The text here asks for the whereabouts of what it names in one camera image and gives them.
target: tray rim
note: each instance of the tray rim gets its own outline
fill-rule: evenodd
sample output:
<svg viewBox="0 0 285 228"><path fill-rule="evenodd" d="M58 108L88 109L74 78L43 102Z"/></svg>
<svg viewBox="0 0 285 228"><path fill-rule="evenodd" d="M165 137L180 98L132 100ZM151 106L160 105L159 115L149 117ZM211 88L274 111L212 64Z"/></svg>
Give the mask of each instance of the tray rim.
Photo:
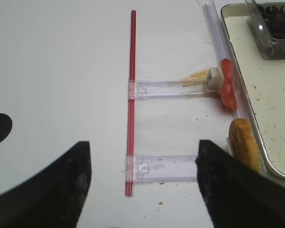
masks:
<svg viewBox="0 0 285 228"><path fill-rule="evenodd" d="M262 5L273 5L274 2L272 2L272 3L261 3L261 4ZM269 159L269 155L268 155L268 152L266 150L265 143L264 143L264 140L263 140L260 128L259 128L259 126L257 124L257 118L256 118L256 115L254 114L254 111L253 111L253 107L252 107L252 104L251 104L251 101L250 101L250 98L249 98L249 95L248 95L248 91L247 91L247 88L246 88L246 85L245 85L245 82L244 82L244 79L243 79L243 76L242 76L242 73L241 73L241 70L240 70L237 58L236 58L235 51L233 49L232 43L230 42L230 35L229 35L228 29L227 29L227 26L226 26L226 23L225 23L225 18L228 18L228 17L225 17L225 13L224 13L224 11L227 8L230 8L230 7L245 8L245 9L243 9L243 11L245 11L246 10L246 6L245 6L244 3L228 4L228 5L225 5L225 6L223 6L221 8L220 14L221 14L222 21L223 21L223 28L224 28L224 31L225 31L225 35L228 38L227 39L228 40L227 43L228 43L229 48L231 50L232 58L233 58L234 62L236 63L235 64L235 70L238 72L238 75L239 75L238 82L239 82L239 85L240 85L240 89L245 92L244 101L245 101L247 107L249 108L248 112L249 112L249 117L250 117L250 120L251 120L250 123L252 124L253 130L256 133L255 134L256 140L257 140L257 143L258 143L258 145L260 147L260 151L261 151L261 154L262 154L262 157L263 157L263 160L264 160L266 168L269 171L271 171L274 175L276 175L278 177L285 178L285 173L283 173L279 169L277 169L273 165L273 163L270 161L270 159ZM247 11L246 15L243 14L243 15L239 15L239 16L248 16L248 11Z"/></svg>

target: red rod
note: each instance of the red rod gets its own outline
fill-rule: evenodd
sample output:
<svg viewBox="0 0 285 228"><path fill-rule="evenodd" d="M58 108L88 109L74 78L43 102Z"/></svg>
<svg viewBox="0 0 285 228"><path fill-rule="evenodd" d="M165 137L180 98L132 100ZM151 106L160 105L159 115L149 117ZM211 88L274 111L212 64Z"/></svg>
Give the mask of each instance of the red rod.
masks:
<svg viewBox="0 0 285 228"><path fill-rule="evenodd" d="M135 49L136 49L136 11L131 11L131 43L130 43L130 74L129 80L135 81ZM134 99L128 100L128 135L127 155L134 154ZM125 196L133 195L133 182L126 182Z"/></svg>

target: red pepper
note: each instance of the red pepper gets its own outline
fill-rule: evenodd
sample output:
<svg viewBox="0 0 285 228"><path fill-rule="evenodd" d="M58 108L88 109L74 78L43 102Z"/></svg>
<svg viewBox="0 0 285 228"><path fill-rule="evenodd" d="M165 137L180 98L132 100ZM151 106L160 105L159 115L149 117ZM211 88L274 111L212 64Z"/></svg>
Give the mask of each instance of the red pepper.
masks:
<svg viewBox="0 0 285 228"><path fill-rule="evenodd" d="M234 96L233 88L232 88L232 80L234 77L234 67L229 59L223 59L220 62L225 78L225 82L222 86L222 89L220 91L220 97L222 100L223 105L232 108L234 110L237 110L237 101Z"/></svg>

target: red object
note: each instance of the red object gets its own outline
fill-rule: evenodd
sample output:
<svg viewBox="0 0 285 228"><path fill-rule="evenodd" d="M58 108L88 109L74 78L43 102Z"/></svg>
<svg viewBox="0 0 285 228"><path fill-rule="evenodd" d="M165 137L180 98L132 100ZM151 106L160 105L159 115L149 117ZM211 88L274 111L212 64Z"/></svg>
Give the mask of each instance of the red object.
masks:
<svg viewBox="0 0 285 228"><path fill-rule="evenodd" d="M237 101L234 96L234 91L232 87L232 80L234 77L234 67L233 63L229 59L223 59L220 62L225 78L225 82L220 91L220 97L223 105L232 108L233 110L237 110Z"/></svg>
<svg viewBox="0 0 285 228"><path fill-rule="evenodd" d="M131 43L129 81L135 81L136 11L131 11ZM134 155L134 99L128 100L127 155ZM133 195L133 182L126 182L125 196Z"/></svg>

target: baking tray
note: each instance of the baking tray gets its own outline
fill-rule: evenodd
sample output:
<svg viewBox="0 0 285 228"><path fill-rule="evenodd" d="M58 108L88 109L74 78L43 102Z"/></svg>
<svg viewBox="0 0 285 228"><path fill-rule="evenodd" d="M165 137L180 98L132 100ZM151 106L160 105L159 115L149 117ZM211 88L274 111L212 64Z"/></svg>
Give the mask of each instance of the baking tray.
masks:
<svg viewBox="0 0 285 228"><path fill-rule="evenodd" d="M245 4L226 5L221 15L264 163L285 178L285 60L262 58L247 24Z"/></svg>

